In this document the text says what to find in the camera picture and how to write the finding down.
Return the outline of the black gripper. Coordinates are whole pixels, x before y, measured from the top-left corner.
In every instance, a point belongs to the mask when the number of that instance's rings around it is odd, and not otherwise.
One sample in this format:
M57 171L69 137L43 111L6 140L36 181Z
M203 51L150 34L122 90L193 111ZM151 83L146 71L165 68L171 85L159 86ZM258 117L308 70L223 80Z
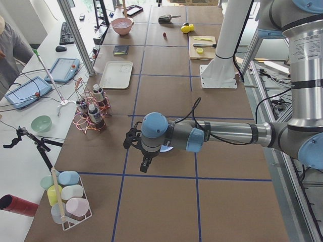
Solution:
M141 172L147 172L152 159L159 155L159 151L149 152L146 151L141 144L141 130L137 129L138 124L142 122L136 122L133 127L126 133L125 140L123 142L123 147L129 149L131 146L141 151L143 154L143 161L140 165Z

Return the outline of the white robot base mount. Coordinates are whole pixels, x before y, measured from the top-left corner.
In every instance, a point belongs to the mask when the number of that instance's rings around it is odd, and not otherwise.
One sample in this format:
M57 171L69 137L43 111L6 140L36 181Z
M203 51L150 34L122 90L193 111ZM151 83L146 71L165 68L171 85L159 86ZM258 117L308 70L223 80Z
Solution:
M228 1L215 57L207 66L200 66L202 88L237 88L233 59L252 5L253 1Z

